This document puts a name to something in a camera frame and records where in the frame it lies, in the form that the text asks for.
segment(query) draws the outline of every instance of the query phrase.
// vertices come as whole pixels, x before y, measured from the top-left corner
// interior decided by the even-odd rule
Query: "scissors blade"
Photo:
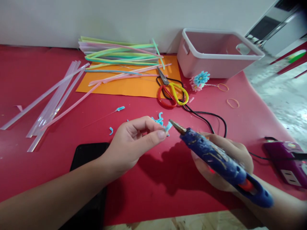
[[[159,67],[157,67],[158,71],[159,71],[159,74],[160,74],[160,77],[163,81],[163,84],[164,85],[169,85],[169,81],[167,80],[167,78],[164,76],[164,74],[162,73],[162,71],[160,70]]]

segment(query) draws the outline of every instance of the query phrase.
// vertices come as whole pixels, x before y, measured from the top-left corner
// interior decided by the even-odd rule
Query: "power cord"
[[[156,82],[159,84],[159,86],[161,86],[160,82],[158,81],[159,78],[160,78],[160,77],[157,77],[157,78],[156,78]],[[172,81],[176,81],[176,82],[180,83],[181,86],[183,87],[183,83],[182,83],[181,81],[176,80],[176,79],[172,79],[172,78],[167,78],[167,79],[168,79],[168,80],[172,80]],[[162,89],[162,93],[163,93],[163,95],[165,96],[166,99],[171,100],[171,98],[168,97],[168,96],[166,95],[166,93],[164,92],[164,89]],[[182,93],[182,100],[179,99],[179,101],[183,102],[183,101],[184,101],[184,98],[185,98],[185,95],[184,95],[184,93]],[[210,128],[210,131],[211,131],[211,133],[213,133],[213,134],[215,134],[215,132],[214,132],[213,127],[212,127],[212,125],[210,124],[210,122],[209,122],[207,119],[205,119],[204,117],[202,117],[201,115],[199,115],[199,114],[208,114],[208,115],[212,115],[212,116],[215,116],[215,117],[221,119],[221,121],[224,123],[224,126],[225,126],[224,138],[226,138],[226,136],[227,136],[227,124],[226,124],[226,121],[225,121],[221,116],[219,116],[219,115],[217,115],[217,114],[214,114],[214,113],[210,113],[210,112],[194,111],[194,110],[192,110],[187,104],[183,105],[182,108],[183,108],[185,111],[191,112],[191,113],[193,113],[194,115],[196,115],[197,117],[199,117],[199,118],[201,118],[202,120],[204,120],[204,121],[208,124],[208,126],[209,126],[209,128]],[[273,141],[278,141],[278,140],[275,139],[274,137],[265,137],[265,139],[267,139],[267,140],[273,140]],[[252,155],[252,156],[255,156],[255,157],[257,157],[257,158],[260,158],[260,159],[263,159],[263,160],[269,160],[269,161],[285,161],[285,160],[288,161],[288,160],[304,160],[304,159],[307,159],[307,154],[306,154],[306,153],[296,153],[296,152],[292,152],[292,154],[295,156],[295,157],[292,157],[292,158],[266,158],[266,157],[258,156],[258,155],[254,154],[254,153],[251,153],[251,152],[249,152],[249,154]]]

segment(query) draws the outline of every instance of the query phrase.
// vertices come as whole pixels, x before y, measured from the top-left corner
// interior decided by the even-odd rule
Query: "hot glue gun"
[[[235,187],[239,193],[260,207],[270,208],[273,206],[272,195],[229,157],[224,150],[191,128],[185,129],[172,120],[170,120],[170,123],[180,133],[180,138],[188,148]]]

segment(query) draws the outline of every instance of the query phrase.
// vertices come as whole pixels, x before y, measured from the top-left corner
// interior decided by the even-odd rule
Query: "blue flower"
[[[200,84],[205,84],[208,80],[210,74],[208,72],[201,72],[197,76],[194,77],[194,84],[199,86]]]

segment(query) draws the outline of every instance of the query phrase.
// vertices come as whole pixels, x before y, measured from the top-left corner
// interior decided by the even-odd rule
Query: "black phone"
[[[100,157],[109,143],[82,144],[76,148],[70,171]],[[60,229],[102,229],[106,201],[106,188],[103,188]]]

